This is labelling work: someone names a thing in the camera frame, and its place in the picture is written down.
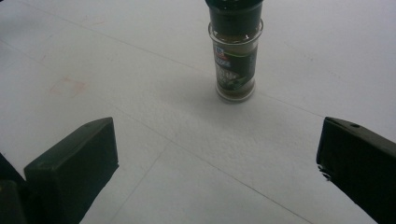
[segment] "white surface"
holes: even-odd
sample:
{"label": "white surface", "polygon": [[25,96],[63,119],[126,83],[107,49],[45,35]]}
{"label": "white surface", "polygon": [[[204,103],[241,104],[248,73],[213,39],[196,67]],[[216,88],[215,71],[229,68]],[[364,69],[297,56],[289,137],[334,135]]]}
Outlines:
{"label": "white surface", "polygon": [[94,119],[120,168],[82,223],[374,223],[316,166],[323,118],[396,141],[396,4],[263,4],[257,90],[215,92],[205,1],[0,3],[0,151],[15,167]]}

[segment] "white table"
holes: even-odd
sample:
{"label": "white table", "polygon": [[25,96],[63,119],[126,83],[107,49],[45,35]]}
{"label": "white table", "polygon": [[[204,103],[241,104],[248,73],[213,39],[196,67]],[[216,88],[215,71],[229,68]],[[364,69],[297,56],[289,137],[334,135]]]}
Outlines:
{"label": "white table", "polygon": [[318,171],[324,117],[396,141],[396,2],[267,0],[257,90],[215,92],[204,0],[0,3],[0,151],[115,120],[100,223],[375,223]]}

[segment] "black lid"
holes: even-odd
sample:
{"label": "black lid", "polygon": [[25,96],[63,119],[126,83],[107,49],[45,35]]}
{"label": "black lid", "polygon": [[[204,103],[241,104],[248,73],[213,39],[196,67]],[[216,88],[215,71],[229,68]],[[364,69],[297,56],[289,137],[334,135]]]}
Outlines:
{"label": "black lid", "polygon": [[258,32],[262,0],[206,0],[213,30],[222,35]]}

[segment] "jar label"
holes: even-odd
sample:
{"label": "jar label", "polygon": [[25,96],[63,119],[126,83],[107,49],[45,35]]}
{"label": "jar label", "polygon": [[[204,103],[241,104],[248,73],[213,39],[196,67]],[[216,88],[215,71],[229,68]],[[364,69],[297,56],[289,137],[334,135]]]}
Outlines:
{"label": "jar label", "polygon": [[248,54],[237,55],[214,46],[214,53],[218,83],[224,90],[236,91],[253,78],[257,48]]}

